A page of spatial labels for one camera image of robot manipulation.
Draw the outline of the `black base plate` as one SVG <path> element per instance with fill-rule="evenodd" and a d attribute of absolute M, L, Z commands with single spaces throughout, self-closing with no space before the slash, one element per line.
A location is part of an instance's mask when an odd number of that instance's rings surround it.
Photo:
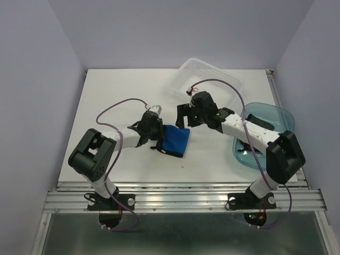
<path fill-rule="evenodd" d="M 97 193 L 86 193 L 83 196 L 87 202 L 88 211 L 118 211 L 119 209 L 125 210 L 112 198 L 106 199 Z M 135 194 L 119 194 L 117 200 L 127 208 L 134 210 Z"/>
<path fill-rule="evenodd" d="M 260 210 L 264 208 L 277 208 L 273 193 L 268 193 L 261 199 L 246 193 L 229 193 L 227 204 L 228 210 Z"/>

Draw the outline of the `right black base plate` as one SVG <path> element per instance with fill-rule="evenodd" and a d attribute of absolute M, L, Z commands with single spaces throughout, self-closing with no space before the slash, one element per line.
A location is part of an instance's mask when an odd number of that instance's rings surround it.
<path fill-rule="evenodd" d="M 229 193 L 227 204 L 228 210 L 260 210 L 264 208 L 277 208 L 273 193 L 268 193 L 261 199 L 246 193 Z"/>

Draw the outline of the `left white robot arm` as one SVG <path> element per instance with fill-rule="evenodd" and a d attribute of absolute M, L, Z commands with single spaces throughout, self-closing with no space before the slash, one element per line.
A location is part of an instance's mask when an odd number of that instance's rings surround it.
<path fill-rule="evenodd" d="M 118 204 L 118 188 L 106 177 L 112 154 L 120 148 L 137 148 L 150 140 L 161 139 L 163 123 L 159 116 L 160 109 L 152 107 L 144 112 L 140 121 L 108 136 L 88 129 L 69 156 L 68 165 L 88 181 L 106 209 Z"/>

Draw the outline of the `aluminium rail frame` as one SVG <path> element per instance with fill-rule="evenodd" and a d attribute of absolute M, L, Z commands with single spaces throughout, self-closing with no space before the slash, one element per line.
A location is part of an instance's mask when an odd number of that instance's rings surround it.
<path fill-rule="evenodd" d="M 90 104 L 91 94 L 103 90 L 106 99 L 99 100 L 96 110 L 100 110 L 106 102 L 127 96 L 128 88 L 137 89 L 140 97 L 149 94 L 163 97 L 167 91 L 167 82 L 175 73 L 174 69 L 89 69 L 83 86 L 79 106 L 76 112 L 69 143 L 72 145 L 79 128 L 89 124 L 88 116 L 92 111 L 86 110 Z M 228 215 L 225 209 L 227 195 L 241 192 L 256 177 L 250 169 L 236 171 L 241 165 L 227 151 L 225 167 L 205 170 L 193 167 L 191 163 L 180 165 L 179 176 L 175 176 L 175 168 L 166 170 L 145 169 L 133 172 L 132 177 L 122 175 L 117 185 L 122 193 L 136 195 L 136 212 L 143 216 L 214 216 Z M 84 217 L 90 215 L 83 195 L 90 192 L 91 187 L 71 170 L 63 165 L 55 189 L 47 194 L 38 233 L 33 246 L 33 254 L 47 253 L 48 240 L 52 230 L 56 228 L 57 217 L 60 215 Z M 339 254 L 339 246 L 333 230 L 327 220 L 326 203 L 322 192 L 308 185 L 304 171 L 299 170 L 287 187 L 280 187 L 274 193 L 277 199 L 277 213 L 285 213 L 288 209 L 292 215 L 302 219 L 312 217 L 312 233 L 315 241 L 303 242 L 310 235 L 307 225 L 293 223 L 288 218 L 277 228 L 271 228 L 267 235 L 272 237 L 273 244 L 278 244 L 278 237 L 284 229 L 289 230 L 292 243 L 302 247 L 303 254 L 312 254 L 317 244 L 321 245 L 321 253 Z"/>

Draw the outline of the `blue translucent plastic tray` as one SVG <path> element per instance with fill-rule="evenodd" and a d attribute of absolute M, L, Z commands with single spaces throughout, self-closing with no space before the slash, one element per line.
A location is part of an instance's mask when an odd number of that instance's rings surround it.
<path fill-rule="evenodd" d="M 283 133 L 287 130 L 294 131 L 294 117 L 287 110 L 264 103 L 249 103 L 245 106 L 246 118 L 249 114 L 262 119 L 274 126 L 274 131 Z M 251 151 L 238 152 L 243 148 L 237 138 L 233 141 L 233 155 L 239 163 L 247 167 L 258 169 L 256 160 Z"/>

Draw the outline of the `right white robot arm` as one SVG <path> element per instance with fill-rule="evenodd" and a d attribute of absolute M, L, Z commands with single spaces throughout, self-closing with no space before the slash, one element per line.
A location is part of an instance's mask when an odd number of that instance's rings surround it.
<path fill-rule="evenodd" d="M 305 164 L 305 156 L 293 132 L 272 131 L 246 120 L 231 109 L 218 108 L 206 91 L 196 93 L 189 103 L 177 106 L 175 125 L 184 128 L 185 118 L 189 127 L 205 124 L 212 130 L 247 143 L 253 152 L 259 151 L 265 156 L 266 169 L 244 193 L 235 196 L 230 206 L 233 209 L 257 207 L 267 194 L 286 184 Z"/>

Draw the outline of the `white plastic basket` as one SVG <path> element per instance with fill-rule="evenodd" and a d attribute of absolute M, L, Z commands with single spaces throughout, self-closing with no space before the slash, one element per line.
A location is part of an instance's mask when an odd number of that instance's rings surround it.
<path fill-rule="evenodd" d="M 193 93 L 206 91 L 211 94 L 219 107 L 237 109 L 241 106 L 238 93 L 244 88 L 244 82 L 230 72 L 223 71 L 197 58 L 190 58 L 171 76 L 167 85 L 183 102 L 187 103 L 187 89 L 193 84 L 205 80 L 194 87 Z"/>

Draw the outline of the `blue towel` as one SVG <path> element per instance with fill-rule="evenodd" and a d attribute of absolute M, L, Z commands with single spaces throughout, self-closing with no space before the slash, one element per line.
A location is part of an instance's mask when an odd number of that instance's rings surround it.
<path fill-rule="evenodd" d="M 183 158 L 190 137 L 190 129 L 180 129 L 173 125 L 164 125 L 164 137 L 150 147 L 162 154 Z"/>

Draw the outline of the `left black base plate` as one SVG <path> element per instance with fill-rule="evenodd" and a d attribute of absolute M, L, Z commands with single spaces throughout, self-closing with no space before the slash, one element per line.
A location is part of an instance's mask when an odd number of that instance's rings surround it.
<path fill-rule="evenodd" d="M 119 209 L 125 210 L 112 198 L 106 199 L 97 193 L 86 193 L 83 196 L 87 202 L 88 211 L 118 211 Z M 134 210 L 135 194 L 119 194 L 117 200 L 127 208 Z"/>

